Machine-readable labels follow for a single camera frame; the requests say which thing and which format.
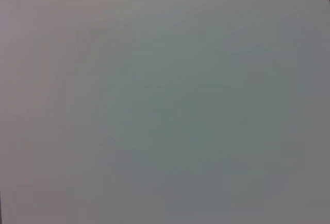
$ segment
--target gray wall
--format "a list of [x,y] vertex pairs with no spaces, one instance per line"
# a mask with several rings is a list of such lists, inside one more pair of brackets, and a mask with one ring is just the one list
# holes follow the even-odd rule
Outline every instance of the gray wall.
[[4,224],[329,223],[329,0],[0,0]]

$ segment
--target wall surface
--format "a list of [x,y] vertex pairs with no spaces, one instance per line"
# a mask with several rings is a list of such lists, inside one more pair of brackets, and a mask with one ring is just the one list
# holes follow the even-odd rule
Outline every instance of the wall surface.
[[3,224],[324,224],[329,0],[0,0]]

